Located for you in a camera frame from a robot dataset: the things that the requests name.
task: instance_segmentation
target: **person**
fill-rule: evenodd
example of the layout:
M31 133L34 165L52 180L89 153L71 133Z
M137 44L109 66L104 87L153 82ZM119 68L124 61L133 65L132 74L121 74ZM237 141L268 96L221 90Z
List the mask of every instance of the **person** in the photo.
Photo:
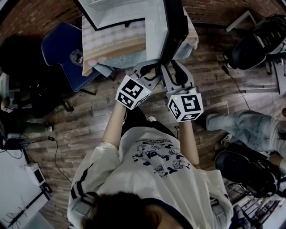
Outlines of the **person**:
M25 133L43 133L45 131L53 131L53 127L48 123L29 123L34 119L32 109L15 109L12 112L6 112L9 101L7 98L1 100L0 110L0 136L7 137L9 133L25 134Z
M276 151L270 162L286 170L286 122L252 110L242 110L228 115L208 114L198 121L208 131L224 130L226 141L234 136L249 148Z
M179 123L178 141L139 108L125 113L116 102L102 142L74 176L67 209L73 226L228 229L233 210L221 173L200 169L192 122Z

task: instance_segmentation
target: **table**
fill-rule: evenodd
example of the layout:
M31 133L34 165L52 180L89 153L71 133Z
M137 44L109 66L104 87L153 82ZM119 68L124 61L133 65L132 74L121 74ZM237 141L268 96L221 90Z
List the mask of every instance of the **table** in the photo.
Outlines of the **table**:
M198 47L198 34L188 16L189 35L182 43L174 59L189 57ZM95 31L88 20L82 19L83 76L88 76L96 64L114 68L130 68L147 59L145 21L113 26Z

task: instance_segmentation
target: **green pants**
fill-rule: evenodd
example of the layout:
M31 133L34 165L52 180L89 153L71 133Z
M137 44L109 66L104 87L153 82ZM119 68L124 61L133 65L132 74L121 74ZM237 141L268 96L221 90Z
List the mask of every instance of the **green pants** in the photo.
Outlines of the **green pants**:
M48 129L46 123L29 123L27 121L34 119L35 116L31 109L15 110L5 115L7 119L2 122L5 133L43 133Z

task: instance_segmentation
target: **beige fabric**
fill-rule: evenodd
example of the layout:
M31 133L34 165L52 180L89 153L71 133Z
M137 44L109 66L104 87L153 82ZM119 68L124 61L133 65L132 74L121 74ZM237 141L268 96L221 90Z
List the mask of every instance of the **beige fabric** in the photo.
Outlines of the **beige fabric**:
M188 17L189 35L182 46L198 46L197 32ZM132 22L128 28L124 25L113 26L95 31L88 20L82 19L83 75L88 76L92 67L100 60L118 58L130 53L146 50L145 21Z

